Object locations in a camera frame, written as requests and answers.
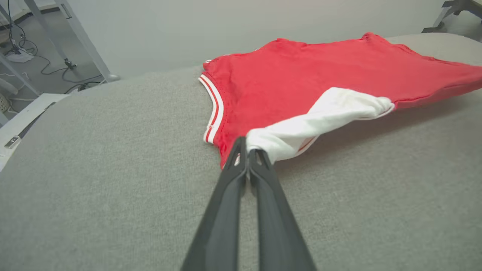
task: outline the gray floor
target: gray floor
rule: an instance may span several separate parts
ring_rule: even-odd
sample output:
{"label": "gray floor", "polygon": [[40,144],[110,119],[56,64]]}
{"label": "gray floor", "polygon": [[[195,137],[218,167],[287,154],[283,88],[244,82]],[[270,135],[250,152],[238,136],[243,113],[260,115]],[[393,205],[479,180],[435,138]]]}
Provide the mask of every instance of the gray floor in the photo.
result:
{"label": "gray floor", "polygon": [[[70,28],[67,20],[63,17],[61,12],[53,12],[45,14],[47,23],[52,27],[52,30],[57,33],[58,39],[64,49],[65,53],[71,61],[78,65],[76,76],[71,71],[68,72],[66,78],[72,81],[78,81],[84,78],[96,76],[99,73],[94,63],[90,59],[89,55],[82,47],[79,39],[75,36],[74,32]],[[477,41],[482,42],[482,25],[481,20],[472,15],[469,12],[463,11],[459,16],[450,15],[444,19],[445,27],[440,32],[453,33],[461,36],[465,36]],[[23,21],[20,26],[25,30],[27,39],[36,43],[39,48],[39,55],[44,56],[52,62],[52,64],[46,69],[46,72],[56,70],[64,67],[64,62],[55,51],[54,47],[47,39],[43,29],[38,24],[34,17],[30,17]],[[14,28],[14,37],[19,37],[18,30]],[[53,75],[41,75],[40,70],[46,65],[47,61],[41,58],[34,58],[24,64],[13,63],[19,71],[27,72],[31,82],[39,90],[46,93],[60,93],[63,94],[73,83],[65,82],[62,80],[62,72],[55,73]],[[5,67],[0,66],[0,73],[11,73]],[[7,80],[14,86],[20,87],[21,82],[14,77],[1,76],[1,78]],[[96,78],[93,81],[101,81],[103,78]],[[35,95],[27,88],[23,88],[19,91],[19,94],[15,96],[17,98],[32,99]],[[28,105],[29,102],[14,101],[13,108],[15,110],[22,110]],[[7,118],[11,119],[14,114],[6,112]]]}
{"label": "gray floor", "polygon": [[[61,12],[52,12],[44,14],[47,23],[51,26],[52,30],[57,33],[58,40],[65,51],[69,59],[77,64],[75,73],[68,71],[65,78],[71,81],[79,81],[85,78],[90,78],[99,75],[100,72],[92,62],[90,56],[85,51],[81,42],[74,34],[68,21],[63,17]],[[51,64],[46,68],[45,72],[54,71],[59,68],[64,68],[65,64],[63,59],[58,55],[54,46],[50,40],[45,36],[45,32],[38,24],[34,17],[29,17],[22,23],[20,23],[26,33],[27,40],[33,41],[39,48],[38,55],[41,55],[51,61]],[[19,38],[19,31],[15,27],[13,29],[14,38]],[[25,48],[32,47],[28,42],[24,46]],[[54,73],[52,75],[42,75],[40,70],[47,64],[45,59],[34,57],[32,60],[26,63],[12,63],[12,65],[21,72],[26,72],[31,79],[31,83],[40,91],[45,93],[65,93],[74,83],[66,82],[62,80],[62,71]],[[0,66],[0,74],[11,72],[3,65]],[[22,86],[22,83],[16,77],[0,76],[0,78],[8,81],[16,87]],[[91,81],[101,81],[103,77],[92,79]],[[22,88],[18,95],[11,95],[10,93],[2,92],[4,95],[15,98],[34,99],[36,96],[28,88]],[[26,101],[13,101],[13,108],[15,110],[22,110],[28,105]],[[5,112],[5,116],[11,119],[14,114]]]}

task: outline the folded fabric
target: folded fabric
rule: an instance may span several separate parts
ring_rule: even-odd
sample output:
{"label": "folded fabric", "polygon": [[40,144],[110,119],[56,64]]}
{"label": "folded fabric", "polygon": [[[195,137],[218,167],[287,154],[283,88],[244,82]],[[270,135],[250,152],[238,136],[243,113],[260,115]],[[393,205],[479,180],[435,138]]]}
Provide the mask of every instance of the folded fabric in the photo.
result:
{"label": "folded fabric", "polygon": [[221,166],[239,136],[274,163],[351,121],[482,88],[482,67],[422,56],[373,33],[321,44],[277,39],[204,70],[213,101],[204,141],[219,148]]}

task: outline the red fabric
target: red fabric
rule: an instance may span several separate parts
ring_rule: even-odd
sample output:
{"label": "red fabric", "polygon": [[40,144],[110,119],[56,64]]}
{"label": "red fabric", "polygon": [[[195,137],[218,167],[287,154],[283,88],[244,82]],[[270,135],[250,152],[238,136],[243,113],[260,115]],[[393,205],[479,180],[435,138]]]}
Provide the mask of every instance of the red fabric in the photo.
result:
{"label": "red fabric", "polygon": [[373,33],[321,44],[277,39],[251,53],[218,57],[204,69],[224,103],[214,136],[221,165],[237,137],[307,113],[331,87],[388,97],[397,108],[482,88],[482,67],[422,56]]}

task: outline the black baseboard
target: black baseboard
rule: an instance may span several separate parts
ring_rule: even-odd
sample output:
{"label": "black baseboard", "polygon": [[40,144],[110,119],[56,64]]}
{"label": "black baseboard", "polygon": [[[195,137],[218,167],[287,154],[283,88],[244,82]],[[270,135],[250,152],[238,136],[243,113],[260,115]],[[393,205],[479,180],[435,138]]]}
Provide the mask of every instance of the black baseboard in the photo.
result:
{"label": "black baseboard", "polygon": [[[46,14],[46,13],[50,13],[50,12],[56,12],[56,11],[60,11],[60,8],[59,7],[54,7],[54,8],[50,8],[50,9],[44,9],[44,10],[41,10],[40,13],[42,14]],[[20,18],[16,19],[13,21],[14,24],[18,25],[20,24],[21,22],[25,21],[27,18],[33,16],[32,12],[29,12],[27,14],[24,14],[23,16],[21,16]],[[2,30],[5,30],[5,29],[9,29],[10,27],[8,25],[6,26],[0,26],[0,31]]]}

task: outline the gray fabric surface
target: gray fabric surface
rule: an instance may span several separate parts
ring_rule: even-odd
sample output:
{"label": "gray fabric surface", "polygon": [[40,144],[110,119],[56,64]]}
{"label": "gray fabric surface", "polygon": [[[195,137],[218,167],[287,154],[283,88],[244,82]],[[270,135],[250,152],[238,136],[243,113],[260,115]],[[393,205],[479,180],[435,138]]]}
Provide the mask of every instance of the gray fabric surface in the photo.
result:
{"label": "gray fabric surface", "polygon": [[[482,44],[392,38],[482,65]],[[202,142],[201,68],[91,89],[53,106],[0,174],[0,270],[176,270],[220,169]],[[481,270],[482,94],[354,122],[276,164],[321,270]],[[240,270],[257,270],[255,198]]]}

